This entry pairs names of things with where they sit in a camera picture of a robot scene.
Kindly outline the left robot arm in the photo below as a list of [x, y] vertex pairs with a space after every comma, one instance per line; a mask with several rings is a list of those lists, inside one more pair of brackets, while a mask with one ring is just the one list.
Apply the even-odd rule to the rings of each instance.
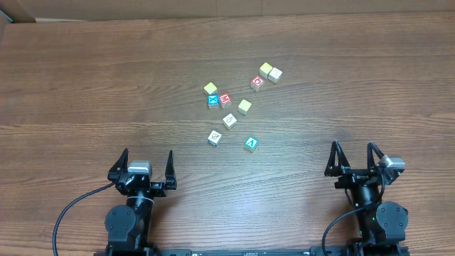
[[129, 150], [108, 171], [107, 179], [127, 197], [124, 205], [113, 207], [106, 215], [107, 246], [94, 256], [151, 255], [161, 252], [148, 241], [154, 199], [165, 197], [169, 190], [177, 189], [173, 167], [173, 152], [168, 154], [164, 182], [153, 182], [149, 161], [128, 162]]

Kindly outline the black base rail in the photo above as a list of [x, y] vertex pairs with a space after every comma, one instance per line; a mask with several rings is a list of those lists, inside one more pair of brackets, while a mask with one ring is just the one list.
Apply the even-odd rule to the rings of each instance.
[[159, 250], [162, 256], [354, 256], [346, 246], [322, 247], [313, 246], [306, 249], [279, 249], [279, 250], [189, 250], [167, 249]]

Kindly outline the yellow block centre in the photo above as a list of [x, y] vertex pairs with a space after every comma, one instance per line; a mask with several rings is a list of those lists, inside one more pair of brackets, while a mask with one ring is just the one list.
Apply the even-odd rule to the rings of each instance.
[[247, 115], [249, 109], [251, 108], [252, 103], [247, 100], [242, 100], [237, 107], [237, 111], [243, 115]]

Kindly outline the white ladybug block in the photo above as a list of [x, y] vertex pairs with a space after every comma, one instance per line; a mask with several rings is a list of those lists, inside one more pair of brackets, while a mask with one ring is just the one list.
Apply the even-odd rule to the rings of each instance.
[[232, 113], [230, 113], [223, 118], [223, 124], [227, 129], [232, 129], [237, 124], [237, 119]]

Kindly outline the yellow block left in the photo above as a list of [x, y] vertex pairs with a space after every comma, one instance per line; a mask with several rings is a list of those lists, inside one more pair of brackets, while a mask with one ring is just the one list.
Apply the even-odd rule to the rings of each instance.
[[206, 95], [214, 95], [218, 93], [218, 88], [212, 82], [205, 85], [203, 90]]

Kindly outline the white block far right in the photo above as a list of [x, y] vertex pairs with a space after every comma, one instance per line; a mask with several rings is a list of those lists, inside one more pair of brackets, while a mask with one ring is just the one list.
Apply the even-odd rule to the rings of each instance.
[[268, 74], [268, 79], [277, 84], [282, 77], [283, 72], [278, 68], [272, 68]]

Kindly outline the white leaf block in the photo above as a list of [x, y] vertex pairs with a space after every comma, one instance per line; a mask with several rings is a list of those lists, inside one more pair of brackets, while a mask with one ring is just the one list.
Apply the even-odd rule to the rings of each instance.
[[213, 130], [210, 135], [208, 136], [208, 143], [212, 144], [213, 146], [218, 146], [221, 139], [222, 139], [222, 134], [219, 132]]

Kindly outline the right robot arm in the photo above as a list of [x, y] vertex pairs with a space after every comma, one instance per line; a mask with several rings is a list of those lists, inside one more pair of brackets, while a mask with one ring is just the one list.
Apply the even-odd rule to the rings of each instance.
[[[325, 176], [336, 177], [336, 189], [342, 189], [353, 207], [333, 220], [321, 238], [323, 255], [408, 255], [405, 240], [408, 211], [400, 204], [384, 201], [385, 187], [392, 184], [405, 170], [405, 160], [388, 156], [371, 141], [367, 145], [367, 167], [353, 169], [337, 140], [324, 171]], [[329, 231], [341, 220], [355, 216], [360, 236], [351, 238], [345, 246], [329, 248], [326, 238]]]

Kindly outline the yellow block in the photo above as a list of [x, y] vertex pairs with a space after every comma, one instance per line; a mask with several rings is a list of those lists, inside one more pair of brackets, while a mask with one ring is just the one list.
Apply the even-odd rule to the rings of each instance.
[[218, 88], [212, 82], [205, 85], [203, 90], [206, 95], [214, 95], [218, 93]]
[[259, 75], [262, 76], [263, 78], [267, 79], [268, 75], [272, 71], [272, 69], [273, 69], [273, 67], [269, 63], [265, 62], [259, 68]]
[[251, 108], [252, 103], [247, 100], [242, 100], [237, 107], [237, 111], [243, 115], [247, 115], [249, 109]]

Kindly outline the green letter A block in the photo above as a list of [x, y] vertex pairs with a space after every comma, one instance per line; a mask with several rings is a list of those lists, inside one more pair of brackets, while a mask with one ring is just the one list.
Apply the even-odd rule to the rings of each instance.
[[258, 140], [254, 137], [248, 137], [244, 143], [244, 148], [250, 152], [253, 152], [257, 148]]

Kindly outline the yellow block far right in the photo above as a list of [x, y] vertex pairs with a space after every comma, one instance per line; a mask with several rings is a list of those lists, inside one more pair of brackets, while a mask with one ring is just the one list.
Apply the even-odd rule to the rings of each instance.
[[262, 76], [263, 78], [267, 79], [268, 75], [272, 71], [272, 69], [273, 69], [273, 67], [269, 63], [265, 62], [259, 68], [259, 75]]

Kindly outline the red letter M block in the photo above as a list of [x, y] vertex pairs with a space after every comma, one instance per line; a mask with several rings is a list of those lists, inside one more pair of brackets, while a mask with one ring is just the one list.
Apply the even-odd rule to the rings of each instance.
[[220, 106], [224, 109], [232, 104], [232, 98], [228, 92], [218, 95]]

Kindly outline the red letter block right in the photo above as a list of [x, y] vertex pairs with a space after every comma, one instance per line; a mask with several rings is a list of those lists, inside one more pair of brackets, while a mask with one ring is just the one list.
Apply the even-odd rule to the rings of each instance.
[[264, 83], [265, 83], [265, 81], [264, 81], [263, 77], [260, 75], [256, 75], [252, 78], [250, 85], [254, 91], [258, 92], [261, 90]]

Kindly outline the blue letter block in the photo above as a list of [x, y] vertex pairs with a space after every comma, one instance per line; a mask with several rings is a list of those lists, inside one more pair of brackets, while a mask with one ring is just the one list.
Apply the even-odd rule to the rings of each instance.
[[207, 101], [208, 101], [209, 109], [215, 109], [215, 108], [220, 107], [220, 101], [219, 101], [218, 94], [209, 95], [207, 97]]

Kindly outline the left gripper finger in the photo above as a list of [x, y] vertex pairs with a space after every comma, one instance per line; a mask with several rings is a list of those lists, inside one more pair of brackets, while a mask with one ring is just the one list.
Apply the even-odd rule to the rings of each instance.
[[123, 172], [127, 170], [128, 167], [128, 155], [129, 150], [125, 148], [122, 152], [122, 155], [118, 158], [115, 164], [108, 171], [107, 179], [109, 181], [118, 181]]
[[166, 190], [176, 190], [177, 189], [177, 180], [175, 175], [175, 169], [173, 166], [173, 151], [170, 150], [168, 154], [168, 160], [165, 170], [165, 188]]

